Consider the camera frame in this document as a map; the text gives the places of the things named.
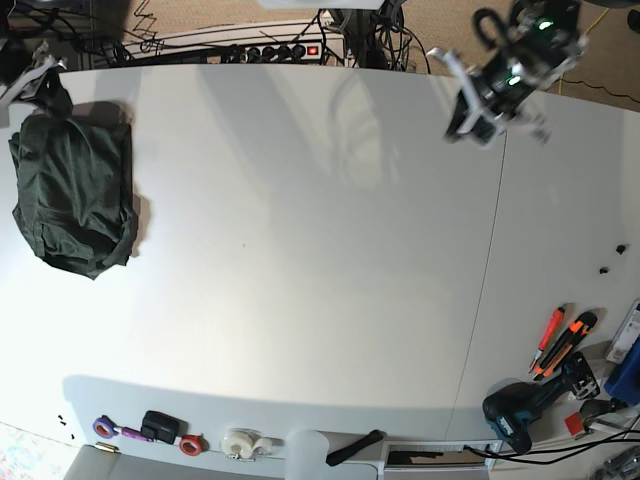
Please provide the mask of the dark green t-shirt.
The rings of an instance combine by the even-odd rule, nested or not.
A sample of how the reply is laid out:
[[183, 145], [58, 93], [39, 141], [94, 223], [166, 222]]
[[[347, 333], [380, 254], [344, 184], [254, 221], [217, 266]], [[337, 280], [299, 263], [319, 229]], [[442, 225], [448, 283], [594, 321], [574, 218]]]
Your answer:
[[121, 102], [32, 113], [9, 140], [15, 223], [49, 266], [96, 279], [127, 264], [139, 216], [133, 192], [131, 117]]

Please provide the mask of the orange black utility knife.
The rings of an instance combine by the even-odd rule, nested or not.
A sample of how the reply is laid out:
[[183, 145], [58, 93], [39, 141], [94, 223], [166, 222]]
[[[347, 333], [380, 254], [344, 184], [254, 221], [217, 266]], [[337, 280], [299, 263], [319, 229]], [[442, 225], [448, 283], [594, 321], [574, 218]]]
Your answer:
[[593, 311], [585, 311], [577, 317], [551, 347], [539, 366], [535, 368], [533, 381], [550, 377], [569, 353], [587, 336], [598, 322]]

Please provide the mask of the blue box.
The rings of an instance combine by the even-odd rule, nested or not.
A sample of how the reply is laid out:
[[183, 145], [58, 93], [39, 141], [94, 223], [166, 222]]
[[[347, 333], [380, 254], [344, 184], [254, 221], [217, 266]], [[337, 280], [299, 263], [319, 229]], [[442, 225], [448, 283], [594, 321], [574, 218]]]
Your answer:
[[640, 344], [633, 344], [623, 362], [617, 365], [607, 379], [604, 388], [606, 393], [629, 406], [638, 405], [640, 400]]

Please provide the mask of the red square tag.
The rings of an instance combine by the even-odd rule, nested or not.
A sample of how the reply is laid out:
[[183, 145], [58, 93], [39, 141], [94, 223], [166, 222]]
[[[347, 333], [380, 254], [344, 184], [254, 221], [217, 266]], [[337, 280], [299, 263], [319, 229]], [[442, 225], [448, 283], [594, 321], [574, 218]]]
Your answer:
[[571, 437], [577, 437], [585, 432], [583, 419], [579, 412], [566, 417], [564, 423]]

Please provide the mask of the purple tape roll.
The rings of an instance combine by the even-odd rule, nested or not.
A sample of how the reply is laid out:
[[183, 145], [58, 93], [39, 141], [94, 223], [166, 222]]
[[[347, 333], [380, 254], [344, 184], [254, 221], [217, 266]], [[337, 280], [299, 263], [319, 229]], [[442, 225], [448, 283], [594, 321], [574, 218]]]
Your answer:
[[93, 431], [103, 439], [111, 439], [118, 435], [117, 425], [106, 415], [97, 418], [92, 427]]

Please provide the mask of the white plastic cup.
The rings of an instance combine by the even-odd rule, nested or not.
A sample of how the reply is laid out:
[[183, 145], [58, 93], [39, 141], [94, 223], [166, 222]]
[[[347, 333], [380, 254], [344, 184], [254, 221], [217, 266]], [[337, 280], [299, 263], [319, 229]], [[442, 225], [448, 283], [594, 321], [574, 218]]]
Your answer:
[[286, 480], [323, 478], [329, 441], [316, 430], [297, 430], [286, 438]]

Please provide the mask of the red tape roll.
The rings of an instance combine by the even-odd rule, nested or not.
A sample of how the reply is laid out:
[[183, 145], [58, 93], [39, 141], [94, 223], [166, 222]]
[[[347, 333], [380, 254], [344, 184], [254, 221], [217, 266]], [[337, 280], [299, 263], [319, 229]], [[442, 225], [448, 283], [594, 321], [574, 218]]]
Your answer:
[[179, 449], [187, 456], [199, 456], [205, 450], [204, 438], [202, 435], [184, 435], [180, 438]]

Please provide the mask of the black power strip red switch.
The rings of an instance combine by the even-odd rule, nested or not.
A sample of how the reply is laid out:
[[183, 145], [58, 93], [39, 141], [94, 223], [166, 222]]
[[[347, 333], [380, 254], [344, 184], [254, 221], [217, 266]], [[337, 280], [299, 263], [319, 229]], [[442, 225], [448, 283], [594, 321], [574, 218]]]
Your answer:
[[321, 64], [321, 45], [269, 44], [235, 45], [220, 56], [220, 64]]

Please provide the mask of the teal black cordless drill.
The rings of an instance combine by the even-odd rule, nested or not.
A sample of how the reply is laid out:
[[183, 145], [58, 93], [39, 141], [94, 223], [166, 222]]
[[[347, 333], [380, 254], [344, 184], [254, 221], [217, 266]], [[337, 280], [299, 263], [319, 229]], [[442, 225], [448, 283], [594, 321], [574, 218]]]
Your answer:
[[532, 448], [528, 429], [561, 396], [571, 393], [578, 400], [590, 400], [600, 387], [582, 352], [572, 354], [560, 373], [544, 383], [517, 382], [487, 396], [482, 403], [485, 421], [499, 440], [519, 455]]

